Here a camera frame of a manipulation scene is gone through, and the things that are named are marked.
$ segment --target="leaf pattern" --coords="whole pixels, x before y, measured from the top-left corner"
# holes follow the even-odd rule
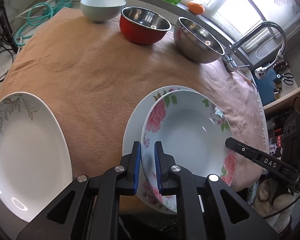
[[[164,100],[166,106],[168,107],[170,105],[170,98],[169,98],[169,96],[165,96],[163,100]]]
[[[176,105],[176,104],[177,104],[177,98],[176,98],[176,96],[175,96],[175,95],[172,95],[172,96],[171,96],[171,99],[172,99],[172,103],[173,103],[174,105]]]
[[[202,103],[205,104],[205,107],[208,107],[208,106],[209,106],[209,100],[208,100],[208,99],[202,100]]]
[[[2,131],[3,120],[9,121],[8,116],[10,116],[14,112],[14,110],[17,110],[19,113],[21,113],[22,105],[21,105],[20,98],[22,99],[22,102],[26,110],[28,111],[28,115],[31,121],[33,120],[33,113],[39,111],[39,109],[32,106],[28,100],[24,99],[22,94],[14,94],[13,96],[16,97],[14,100],[11,100],[10,97],[6,97],[5,99],[3,99],[2,103],[0,104],[0,137],[3,136],[3,131]]]
[[[222,168],[221,168],[221,173],[222,173],[223,175],[226,175],[226,174],[227,174],[227,171],[226,171],[226,168],[224,167],[224,165],[223,165]]]

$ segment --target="cloth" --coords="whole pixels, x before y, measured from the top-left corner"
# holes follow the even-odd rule
[[[268,200],[270,199],[271,190],[269,185],[269,179],[263,181],[256,193],[256,197],[253,201],[254,210],[262,217],[271,215],[278,212],[291,204],[294,201],[294,196],[290,194],[282,194],[277,196],[271,204]],[[281,233],[290,222],[290,214],[294,204],[271,218],[266,219],[266,222],[272,226],[272,228],[279,234]]]
[[[119,164],[133,109],[148,93],[167,85],[207,96],[225,114],[234,138],[266,151],[250,81],[228,73],[221,60],[190,61],[178,51],[171,32],[152,46],[130,42],[120,33],[119,16],[94,24],[80,10],[60,10],[21,50],[0,99],[16,91],[41,98],[64,133],[74,178],[93,177]],[[236,154],[231,187],[250,187],[260,174],[261,167]],[[130,202],[134,209],[136,198],[124,198],[127,203],[121,201],[121,207],[128,210]]]

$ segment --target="scissors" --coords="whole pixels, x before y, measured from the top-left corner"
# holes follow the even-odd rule
[[[286,85],[292,86],[294,84],[293,75],[289,72],[284,73],[282,75],[277,74],[277,78],[280,78]]]

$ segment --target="floral plate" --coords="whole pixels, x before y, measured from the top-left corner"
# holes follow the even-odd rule
[[[122,143],[122,155],[130,154],[132,150],[132,145],[134,141],[140,140],[140,134],[142,133],[143,123],[146,116],[153,106],[153,104],[162,95],[169,93],[174,90],[192,90],[191,88],[183,86],[166,86],[152,91],[146,97],[144,97],[136,108],[133,110],[129,121],[124,131],[123,143]],[[139,174],[139,185],[137,196],[149,207],[166,214],[175,214],[175,212],[166,208],[162,202],[158,201],[155,195],[159,195],[157,187],[152,188],[143,174],[142,166],[140,166]]]
[[[0,101],[0,199],[30,222],[72,182],[68,147],[48,106],[12,93]]]
[[[160,97],[149,111],[141,137],[141,162],[149,187],[157,201],[176,212],[175,196],[158,192],[154,143],[161,141],[166,154],[193,174],[217,174],[231,184],[235,153],[225,146],[232,137],[228,121],[207,97],[195,91],[176,90]]]

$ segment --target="orange fruit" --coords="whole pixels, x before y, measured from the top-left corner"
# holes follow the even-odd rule
[[[196,1],[188,2],[188,9],[193,14],[204,14],[204,6]]]

